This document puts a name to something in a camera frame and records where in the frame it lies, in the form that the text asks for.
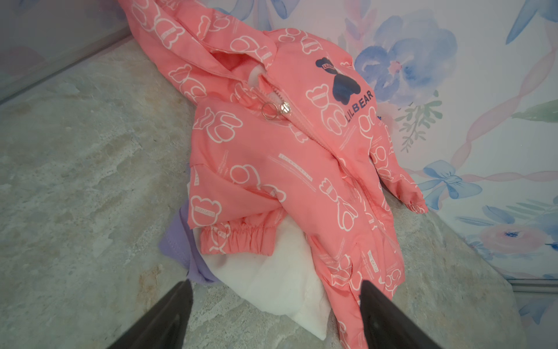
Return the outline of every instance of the stone surface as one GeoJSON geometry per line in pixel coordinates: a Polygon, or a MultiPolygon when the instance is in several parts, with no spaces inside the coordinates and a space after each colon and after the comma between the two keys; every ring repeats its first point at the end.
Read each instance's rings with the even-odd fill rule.
{"type": "MultiPolygon", "coordinates": [[[[0,347],[105,348],[186,276],[157,244],[186,195],[193,109],[135,41],[0,106],[0,347]]],[[[395,303],[443,347],[525,348],[510,285],[391,198],[395,303]]],[[[339,348],[226,286],[194,287],[185,348],[339,348]]]]}

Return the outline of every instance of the clothing pile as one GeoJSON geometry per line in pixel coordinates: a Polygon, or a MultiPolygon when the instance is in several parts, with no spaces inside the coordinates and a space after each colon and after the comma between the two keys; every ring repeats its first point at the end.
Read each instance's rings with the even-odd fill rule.
{"type": "Polygon", "coordinates": [[[260,32],[193,0],[119,1],[145,53],[197,105],[179,217],[194,232],[184,227],[182,245],[169,248],[191,273],[194,263],[200,278],[217,276],[264,310],[286,304],[289,283],[317,293],[319,303],[293,294],[283,313],[323,338],[305,316],[323,316],[329,300],[342,344],[366,348],[362,281],[392,298],[405,279],[380,179],[413,212],[427,208],[351,56],[307,32],[260,32]],[[247,287],[255,278],[286,286],[277,300],[258,298],[247,287]]]}

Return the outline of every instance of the zipper pull ring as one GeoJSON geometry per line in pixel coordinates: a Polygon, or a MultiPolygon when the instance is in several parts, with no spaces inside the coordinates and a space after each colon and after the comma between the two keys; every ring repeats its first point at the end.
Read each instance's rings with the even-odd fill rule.
{"type": "Polygon", "coordinates": [[[262,115],[263,115],[264,118],[266,118],[268,120],[273,120],[273,119],[277,118],[279,115],[289,114],[290,112],[291,112],[291,105],[288,102],[281,103],[281,105],[279,107],[276,106],[274,103],[271,103],[271,102],[266,102],[262,105],[262,115]],[[273,106],[273,108],[275,109],[275,115],[274,116],[270,116],[264,111],[266,105],[268,105],[268,104],[273,106]]]}

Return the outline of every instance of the purple garment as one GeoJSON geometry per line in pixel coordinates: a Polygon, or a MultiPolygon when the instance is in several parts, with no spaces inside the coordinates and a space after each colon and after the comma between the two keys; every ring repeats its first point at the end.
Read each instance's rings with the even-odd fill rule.
{"type": "Polygon", "coordinates": [[[188,269],[187,279],[204,285],[220,282],[209,270],[196,247],[194,232],[188,226],[188,201],[172,220],[171,226],[159,243],[159,249],[165,256],[177,260],[188,269]]]}

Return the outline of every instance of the pink jacket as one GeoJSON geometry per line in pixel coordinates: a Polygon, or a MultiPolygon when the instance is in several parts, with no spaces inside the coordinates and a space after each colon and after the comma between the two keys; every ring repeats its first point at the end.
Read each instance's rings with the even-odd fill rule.
{"type": "Polygon", "coordinates": [[[271,255],[288,213],[306,233],[343,345],[366,348],[362,280],[391,298],[405,279],[380,178],[413,212],[427,208],[351,56],[196,1],[120,3],[145,53],[198,106],[188,223],[204,227],[202,252],[271,255]]]}

